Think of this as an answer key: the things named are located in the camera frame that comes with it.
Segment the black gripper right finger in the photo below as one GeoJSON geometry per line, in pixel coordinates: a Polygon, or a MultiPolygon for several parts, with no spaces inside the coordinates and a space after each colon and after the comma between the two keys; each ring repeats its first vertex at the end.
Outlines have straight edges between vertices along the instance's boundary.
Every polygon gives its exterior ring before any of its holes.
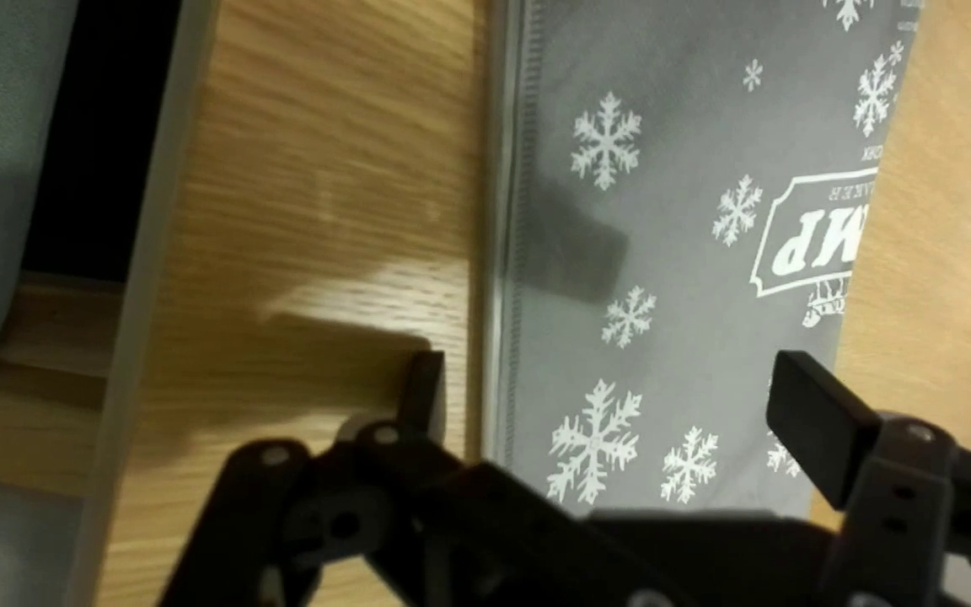
{"type": "Polygon", "coordinates": [[[767,423],[841,512],[823,607],[961,607],[944,559],[971,565],[971,448],[914,413],[874,411],[805,350],[780,350],[767,423]]]}

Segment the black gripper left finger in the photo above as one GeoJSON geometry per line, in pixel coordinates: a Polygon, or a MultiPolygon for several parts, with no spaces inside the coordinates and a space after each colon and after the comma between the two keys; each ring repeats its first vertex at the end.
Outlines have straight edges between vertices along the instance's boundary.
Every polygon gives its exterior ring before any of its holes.
{"type": "Polygon", "coordinates": [[[439,509],[462,472],[439,443],[442,408],[445,353],[418,350],[398,408],[352,419],[326,453],[292,437],[232,448],[158,607],[307,607],[345,559],[407,607],[472,607],[472,554],[439,509]]]}

